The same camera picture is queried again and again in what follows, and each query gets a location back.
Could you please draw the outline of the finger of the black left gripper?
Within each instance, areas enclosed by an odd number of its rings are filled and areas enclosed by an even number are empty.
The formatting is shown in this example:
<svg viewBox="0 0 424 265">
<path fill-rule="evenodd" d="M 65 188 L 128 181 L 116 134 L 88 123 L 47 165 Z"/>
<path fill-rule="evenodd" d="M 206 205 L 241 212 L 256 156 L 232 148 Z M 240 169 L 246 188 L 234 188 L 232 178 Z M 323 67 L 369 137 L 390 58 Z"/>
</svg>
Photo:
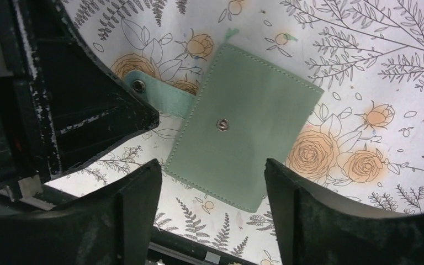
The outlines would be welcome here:
<svg viewBox="0 0 424 265">
<path fill-rule="evenodd" d="M 158 111 L 101 62 L 61 1 L 15 1 L 44 181 L 79 171 L 159 124 Z"/>
</svg>

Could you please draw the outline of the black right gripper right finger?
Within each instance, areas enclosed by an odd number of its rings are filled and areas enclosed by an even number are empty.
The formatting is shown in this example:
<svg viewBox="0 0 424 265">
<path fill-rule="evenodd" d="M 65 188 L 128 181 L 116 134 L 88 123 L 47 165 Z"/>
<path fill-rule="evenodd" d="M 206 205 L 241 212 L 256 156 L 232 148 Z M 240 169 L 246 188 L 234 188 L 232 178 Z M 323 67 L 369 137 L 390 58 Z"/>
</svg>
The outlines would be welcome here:
<svg viewBox="0 0 424 265">
<path fill-rule="evenodd" d="M 424 264 L 424 214 L 356 202 L 266 161 L 283 264 Z"/>
</svg>

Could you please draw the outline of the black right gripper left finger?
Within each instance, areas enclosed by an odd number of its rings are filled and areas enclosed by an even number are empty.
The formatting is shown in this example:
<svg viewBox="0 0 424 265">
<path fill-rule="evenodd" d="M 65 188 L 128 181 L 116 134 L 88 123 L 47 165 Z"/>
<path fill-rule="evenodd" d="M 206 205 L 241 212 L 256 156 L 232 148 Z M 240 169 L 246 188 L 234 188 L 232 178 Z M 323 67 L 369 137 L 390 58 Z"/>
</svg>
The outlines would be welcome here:
<svg viewBox="0 0 424 265">
<path fill-rule="evenodd" d="M 161 185 L 153 159 L 49 211 L 0 214 L 0 264 L 144 264 Z"/>
</svg>

